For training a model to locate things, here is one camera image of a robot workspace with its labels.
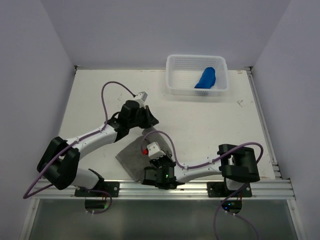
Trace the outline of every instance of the gray wall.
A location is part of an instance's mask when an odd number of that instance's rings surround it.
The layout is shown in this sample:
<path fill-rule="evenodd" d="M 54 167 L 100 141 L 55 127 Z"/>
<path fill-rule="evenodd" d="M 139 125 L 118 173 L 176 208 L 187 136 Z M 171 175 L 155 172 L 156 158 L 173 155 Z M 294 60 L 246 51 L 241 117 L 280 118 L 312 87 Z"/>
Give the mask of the gray wall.
<path fill-rule="evenodd" d="M 38 0 L 0 2 L 0 239 L 18 239 L 22 196 L 58 133 L 73 65 Z"/>
<path fill-rule="evenodd" d="M 290 0 L 42 0 L 72 62 L 165 68 L 170 54 L 253 66 Z"/>
<path fill-rule="evenodd" d="M 280 170 L 292 180 L 310 239 L 320 236 L 319 9 L 319 0 L 292 0 L 253 68 Z"/>

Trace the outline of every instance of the gray cloth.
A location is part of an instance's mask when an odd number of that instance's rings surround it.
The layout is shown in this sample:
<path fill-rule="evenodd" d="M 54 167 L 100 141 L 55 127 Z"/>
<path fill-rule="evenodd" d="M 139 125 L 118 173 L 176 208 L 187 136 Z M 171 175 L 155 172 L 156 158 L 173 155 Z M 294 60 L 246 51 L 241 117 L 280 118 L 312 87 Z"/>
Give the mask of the gray cloth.
<path fill-rule="evenodd" d="M 144 129 L 142 135 L 145 136 L 147 133 L 155 131 L 154 127 Z M 136 140 L 122 149 L 115 158 L 122 165 L 123 169 L 129 174 L 129 176 L 136 182 L 141 182 L 144 179 L 144 168 L 150 167 L 150 158 L 147 155 L 141 153 L 141 142 L 143 136 L 139 136 Z M 146 138 L 143 143 L 143 148 L 147 148 L 147 145 L 153 142 L 157 142 L 166 154 L 172 156 L 172 151 L 162 137 L 160 133 L 153 133 Z"/>

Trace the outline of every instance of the white basket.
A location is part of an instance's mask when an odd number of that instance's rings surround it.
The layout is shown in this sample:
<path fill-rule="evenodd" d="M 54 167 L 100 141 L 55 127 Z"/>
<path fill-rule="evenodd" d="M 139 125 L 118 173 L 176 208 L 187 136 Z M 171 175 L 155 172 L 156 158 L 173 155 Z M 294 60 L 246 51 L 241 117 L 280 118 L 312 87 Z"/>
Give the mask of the white basket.
<path fill-rule="evenodd" d="M 215 84 L 210 89 L 195 88 L 208 67 L 215 70 Z M 226 60 L 221 56 L 170 55 L 166 60 L 166 86 L 174 95 L 216 96 L 229 88 Z"/>

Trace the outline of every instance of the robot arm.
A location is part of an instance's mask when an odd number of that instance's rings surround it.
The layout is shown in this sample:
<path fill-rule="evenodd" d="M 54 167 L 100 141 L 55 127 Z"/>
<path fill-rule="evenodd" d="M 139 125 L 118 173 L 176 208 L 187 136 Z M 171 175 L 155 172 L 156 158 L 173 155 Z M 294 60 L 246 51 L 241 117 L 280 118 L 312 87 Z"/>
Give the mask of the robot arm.
<path fill-rule="evenodd" d="M 237 190 L 244 183 L 254 183 L 260 180 L 254 150 L 242 147 L 228 154 L 235 145 L 223 144 L 219 146 L 217 155 L 211 154 L 195 162 L 183 163 L 178 166 L 170 156 L 162 151 L 156 142 L 147 146 L 143 154 L 149 156 L 150 167 L 144 169 L 142 184 L 160 189 L 175 189 L 193 179 L 210 175 L 222 175 L 229 190 Z M 220 161 L 214 161 L 227 153 Z"/>
<path fill-rule="evenodd" d="M 112 116 L 97 129 L 70 139 L 55 137 L 41 158 L 37 171 L 40 173 L 61 150 L 68 148 L 63 156 L 54 161 L 43 174 L 57 189 L 73 185 L 80 188 L 103 190 L 104 179 L 91 169 L 78 168 L 78 163 L 96 149 L 115 143 L 129 134 L 130 129 L 151 128 L 159 121 L 145 106 L 147 94 L 138 93 L 133 100 L 127 100 L 121 111 Z"/>

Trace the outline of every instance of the blue object in bin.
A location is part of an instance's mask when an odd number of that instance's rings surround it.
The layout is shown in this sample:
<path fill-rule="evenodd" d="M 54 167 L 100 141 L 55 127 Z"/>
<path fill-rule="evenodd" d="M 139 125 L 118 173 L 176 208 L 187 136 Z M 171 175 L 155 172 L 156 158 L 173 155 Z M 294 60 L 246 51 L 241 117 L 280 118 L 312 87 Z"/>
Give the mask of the blue object in bin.
<path fill-rule="evenodd" d="M 207 67 L 195 85 L 195 89 L 210 89 L 216 83 L 216 71 L 213 67 Z"/>

